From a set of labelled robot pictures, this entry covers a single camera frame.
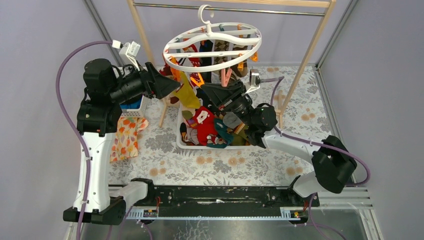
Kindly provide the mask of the red santa sock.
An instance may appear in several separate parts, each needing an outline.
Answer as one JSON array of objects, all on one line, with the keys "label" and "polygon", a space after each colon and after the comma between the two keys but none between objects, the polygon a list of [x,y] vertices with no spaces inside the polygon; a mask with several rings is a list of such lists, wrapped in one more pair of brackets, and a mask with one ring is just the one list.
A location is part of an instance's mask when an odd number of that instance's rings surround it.
[{"label": "red santa sock", "polygon": [[206,107],[201,106],[191,118],[190,127],[197,130],[197,139],[203,146],[212,146],[218,143],[218,133],[215,129],[215,115]]}]

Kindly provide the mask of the yellow mustard sock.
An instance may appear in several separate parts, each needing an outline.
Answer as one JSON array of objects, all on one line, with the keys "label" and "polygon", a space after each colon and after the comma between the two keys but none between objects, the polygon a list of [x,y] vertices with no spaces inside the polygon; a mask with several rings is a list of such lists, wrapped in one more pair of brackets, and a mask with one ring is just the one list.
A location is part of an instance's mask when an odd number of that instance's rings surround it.
[{"label": "yellow mustard sock", "polygon": [[197,98],[189,80],[184,72],[179,72],[179,80],[181,86],[173,92],[173,95],[177,97],[180,103],[186,107],[191,109],[200,108],[201,104],[199,99]]}]

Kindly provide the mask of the white round sock hanger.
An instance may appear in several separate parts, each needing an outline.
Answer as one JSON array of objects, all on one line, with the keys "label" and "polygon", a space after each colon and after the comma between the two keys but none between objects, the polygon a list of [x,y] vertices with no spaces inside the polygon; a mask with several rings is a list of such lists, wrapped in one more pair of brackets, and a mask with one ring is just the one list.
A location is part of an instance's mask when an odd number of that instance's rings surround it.
[{"label": "white round sock hanger", "polygon": [[258,60],[263,36],[258,28],[241,22],[211,23],[204,19],[208,4],[197,11],[202,26],[171,39],[164,47],[165,62],[184,72],[216,72],[236,68],[244,71],[248,60]]}]

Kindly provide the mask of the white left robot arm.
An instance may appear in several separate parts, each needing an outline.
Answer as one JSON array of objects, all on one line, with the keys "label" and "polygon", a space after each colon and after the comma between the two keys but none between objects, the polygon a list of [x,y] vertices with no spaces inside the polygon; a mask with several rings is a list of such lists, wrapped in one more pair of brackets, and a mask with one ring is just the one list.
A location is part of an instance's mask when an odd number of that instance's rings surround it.
[{"label": "white left robot arm", "polygon": [[121,104],[137,97],[163,99],[180,84],[161,75],[152,63],[145,68],[133,65],[128,75],[116,75],[115,67],[104,58],[84,67],[84,99],[77,113],[76,133],[80,138],[81,166],[73,205],[64,210],[66,222],[119,225],[127,207],[144,206],[155,200],[151,180],[137,178],[123,189],[109,192],[108,172],[112,146],[122,114]]}]

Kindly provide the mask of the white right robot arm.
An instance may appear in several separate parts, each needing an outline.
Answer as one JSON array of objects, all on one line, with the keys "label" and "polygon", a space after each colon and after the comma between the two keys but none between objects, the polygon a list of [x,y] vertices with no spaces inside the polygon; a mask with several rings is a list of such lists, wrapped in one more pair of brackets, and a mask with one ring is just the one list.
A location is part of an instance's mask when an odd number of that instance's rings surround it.
[{"label": "white right robot arm", "polygon": [[353,155],[336,136],[313,140],[278,130],[274,106],[264,102],[253,107],[252,98],[242,82],[227,87],[205,83],[200,88],[214,107],[234,113],[247,125],[246,135],[251,145],[279,150],[312,164],[312,172],[296,177],[290,184],[286,198],[291,205],[301,205],[313,193],[341,193],[356,170]]}]

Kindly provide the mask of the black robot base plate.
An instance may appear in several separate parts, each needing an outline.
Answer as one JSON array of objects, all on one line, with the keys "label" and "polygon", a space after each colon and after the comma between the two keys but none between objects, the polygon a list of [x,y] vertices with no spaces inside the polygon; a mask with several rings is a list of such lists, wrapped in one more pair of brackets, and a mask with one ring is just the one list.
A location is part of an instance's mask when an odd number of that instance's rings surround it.
[{"label": "black robot base plate", "polygon": [[148,191],[148,196],[135,202],[141,206],[181,206],[188,203],[253,203],[270,207],[304,207],[311,194],[301,197],[293,189],[278,186],[195,186],[157,185]]}]

